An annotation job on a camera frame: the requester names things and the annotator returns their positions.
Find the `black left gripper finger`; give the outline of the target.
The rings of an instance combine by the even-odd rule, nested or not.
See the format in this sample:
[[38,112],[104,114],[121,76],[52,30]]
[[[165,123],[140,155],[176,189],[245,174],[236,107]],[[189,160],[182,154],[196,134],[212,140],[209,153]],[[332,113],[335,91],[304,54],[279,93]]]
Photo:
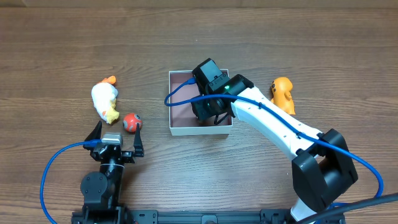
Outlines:
[[92,132],[89,133],[89,135],[85,138],[85,142],[88,142],[88,144],[84,144],[83,148],[94,149],[98,141],[101,139],[101,131],[102,131],[102,122],[98,121]]
[[141,135],[140,135],[140,124],[137,123],[136,124],[136,132],[134,135],[134,157],[144,157],[144,147],[143,147],[143,143],[142,143],[142,139],[141,139]]

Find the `red and grey ball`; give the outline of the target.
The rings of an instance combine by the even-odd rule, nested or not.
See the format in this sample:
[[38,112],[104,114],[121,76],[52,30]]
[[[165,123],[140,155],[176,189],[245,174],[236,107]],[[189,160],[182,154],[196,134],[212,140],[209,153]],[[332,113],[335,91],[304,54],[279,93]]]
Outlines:
[[129,113],[123,119],[123,128],[129,133],[135,133],[142,128],[142,120],[138,114]]

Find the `white and yellow chick plush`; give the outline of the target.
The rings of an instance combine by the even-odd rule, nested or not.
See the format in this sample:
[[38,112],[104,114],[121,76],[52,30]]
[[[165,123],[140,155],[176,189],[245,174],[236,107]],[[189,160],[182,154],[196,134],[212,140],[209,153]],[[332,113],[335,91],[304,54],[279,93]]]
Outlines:
[[107,124],[112,124],[119,118],[119,112],[115,110],[118,96],[118,90],[114,87],[115,83],[116,77],[112,75],[95,84],[91,89],[93,105],[100,118]]

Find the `orange dog figurine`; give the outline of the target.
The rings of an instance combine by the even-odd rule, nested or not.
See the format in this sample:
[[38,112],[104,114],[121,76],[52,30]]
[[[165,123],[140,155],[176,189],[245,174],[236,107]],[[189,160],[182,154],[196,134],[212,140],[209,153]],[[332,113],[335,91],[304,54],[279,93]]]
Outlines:
[[291,95],[292,90],[293,84],[287,77],[276,78],[271,85],[273,94],[271,102],[287,114],[295,115],[295,105]]

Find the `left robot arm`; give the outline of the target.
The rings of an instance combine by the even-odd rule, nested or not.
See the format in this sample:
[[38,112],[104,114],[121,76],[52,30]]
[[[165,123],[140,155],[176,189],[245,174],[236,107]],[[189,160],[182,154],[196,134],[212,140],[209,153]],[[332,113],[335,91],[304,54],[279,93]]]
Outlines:
[[135,223],[127,206],[119,203],[125,164],[133,164],[135,157],[144,157],[140,127],[133,132],[133,151],[123,150],[121,133],[101,134],[99,121],[85,139],[83,148],[100,163],[99,170],[82,178],[80,190],[84,196],[81,212],[73,212],[72,224],[125,224]]

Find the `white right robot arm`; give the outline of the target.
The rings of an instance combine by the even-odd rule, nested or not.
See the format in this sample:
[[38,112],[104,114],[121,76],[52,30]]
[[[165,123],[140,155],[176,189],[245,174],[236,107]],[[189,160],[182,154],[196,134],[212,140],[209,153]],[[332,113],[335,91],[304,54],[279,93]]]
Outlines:
[[298,196],[290,214],[296,221],[326,210],[357,180],[358,173],[344,137],[331,129],[326,133],[294,118],[292,82],[286,77],[271,84],[272,99],[242,75],[230,78],[222,72],[193,73],[199,96],[192,109],[199,120],[227,114],[256,128],[292,163]]

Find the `white box with pink inside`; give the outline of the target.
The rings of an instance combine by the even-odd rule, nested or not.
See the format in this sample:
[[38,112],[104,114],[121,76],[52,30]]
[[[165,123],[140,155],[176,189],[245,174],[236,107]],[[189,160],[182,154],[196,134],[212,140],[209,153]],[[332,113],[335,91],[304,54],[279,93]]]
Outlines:
[[[191,70],[169,71],[169,92],[173,92],[178,86],[193,78]],[[172,95],[168,102],[176,103],[189,100],[199,95],[196,85],[186,85]],[[197,120],[190,103],[169,107],[169,128],[173,136],[193,135],[228,135],[233,127],[232,117],[228,116],[220,124],[214,125],[214,118],[205,121]]]

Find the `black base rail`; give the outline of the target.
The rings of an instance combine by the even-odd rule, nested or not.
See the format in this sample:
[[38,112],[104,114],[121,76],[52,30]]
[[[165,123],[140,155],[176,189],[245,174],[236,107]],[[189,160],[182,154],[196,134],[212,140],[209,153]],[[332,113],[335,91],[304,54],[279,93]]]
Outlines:
[[288,209],[263,209],[257,212],[159,212],[128,210],[114,212],[73,213],[72,223],[137,223],[137,224],[294,224]]

